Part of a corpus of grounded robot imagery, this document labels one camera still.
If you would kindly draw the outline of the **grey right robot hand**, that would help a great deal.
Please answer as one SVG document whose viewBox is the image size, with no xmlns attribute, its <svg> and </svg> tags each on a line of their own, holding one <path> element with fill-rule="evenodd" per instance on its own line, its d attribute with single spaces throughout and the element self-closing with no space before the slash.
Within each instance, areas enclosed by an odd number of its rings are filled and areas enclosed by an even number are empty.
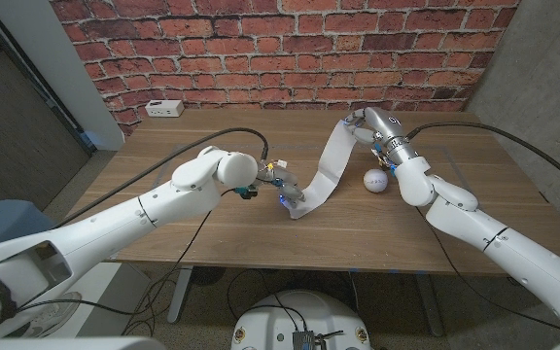
<svg viewBox="0 0 560 350">
<path fill-rule="evenodd" d="M 370 146 L 384 166 L 399 166 L 418 157 L 401 122 L 389 111 L 366 107 L 352 112 L 343 124 L 357 142 Z"/>
</svg>

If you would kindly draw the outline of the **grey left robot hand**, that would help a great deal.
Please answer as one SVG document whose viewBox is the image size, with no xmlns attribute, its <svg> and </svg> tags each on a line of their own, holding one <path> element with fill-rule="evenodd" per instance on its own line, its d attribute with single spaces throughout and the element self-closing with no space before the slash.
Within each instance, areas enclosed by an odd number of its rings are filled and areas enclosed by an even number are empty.
<svg viewBox="0 0 560 350">
<path fill-rule="evenodd" d="M 298 186 L 298 177 L 288 170 L 288 163 L 285 160 L 262 161 L 257 173 L 257 180 L 275 187 L 281 203 L 289 209 L 295 209 L 300 202 L 305 200 L 305 195 Z"/>
</svg>

